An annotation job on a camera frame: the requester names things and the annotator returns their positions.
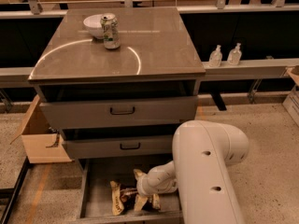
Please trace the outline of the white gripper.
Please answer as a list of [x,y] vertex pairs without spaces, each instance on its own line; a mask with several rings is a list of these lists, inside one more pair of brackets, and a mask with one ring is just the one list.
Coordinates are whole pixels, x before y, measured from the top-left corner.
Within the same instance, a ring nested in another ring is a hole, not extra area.
[[135,196],[134,211],[141,211],[147,203],[148,197],[153,194],[166,193],[166,184],[163,180],[164,170],[162,166],[156,166],[146,174],[139,169],[134,169],[136,189],[139,194]]

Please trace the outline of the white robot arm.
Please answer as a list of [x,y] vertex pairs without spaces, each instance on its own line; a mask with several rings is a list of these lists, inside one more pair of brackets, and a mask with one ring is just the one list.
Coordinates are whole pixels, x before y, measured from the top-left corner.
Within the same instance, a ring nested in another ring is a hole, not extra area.
[[187,121],[173,136],[173,160],[136,178],[138,194],[177,191],[185,224],[245,224],[226,166],[248,153],[249,139],[235,126]]

